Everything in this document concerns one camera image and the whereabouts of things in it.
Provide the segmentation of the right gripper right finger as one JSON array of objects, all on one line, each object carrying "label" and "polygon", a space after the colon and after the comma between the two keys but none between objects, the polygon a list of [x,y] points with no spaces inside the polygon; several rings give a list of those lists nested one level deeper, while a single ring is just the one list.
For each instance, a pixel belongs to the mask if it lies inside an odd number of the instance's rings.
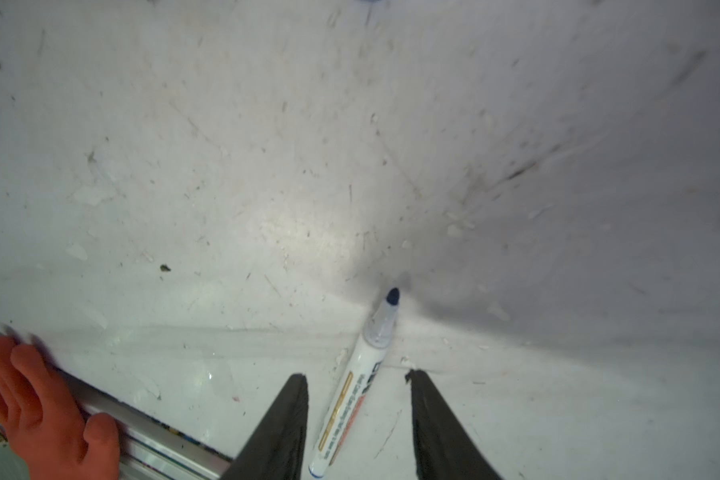
[{"label": "right gripper right finger", "polygon": [[429,375],[410,370],[413,450],[419,479],[500,480]]}]

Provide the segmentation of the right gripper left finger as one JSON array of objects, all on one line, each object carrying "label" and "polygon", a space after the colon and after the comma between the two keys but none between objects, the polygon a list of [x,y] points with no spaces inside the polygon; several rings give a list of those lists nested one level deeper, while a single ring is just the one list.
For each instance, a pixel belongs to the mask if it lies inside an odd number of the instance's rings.
[{"label": "right gripper left finger", "polygon": [[291,375],[221,480],[299,480],[307,437],[306,376]]}]

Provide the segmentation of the orange rubber glove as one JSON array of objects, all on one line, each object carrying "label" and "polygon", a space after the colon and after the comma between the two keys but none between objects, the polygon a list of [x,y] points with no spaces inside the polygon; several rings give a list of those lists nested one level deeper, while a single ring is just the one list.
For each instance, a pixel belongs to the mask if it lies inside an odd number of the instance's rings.
[{"label": "orange rubber glove", "polygon": [[117,479],[120,435],[105,413],[84,418],[39,350],[0,336],[0,425],[32,479]]}]

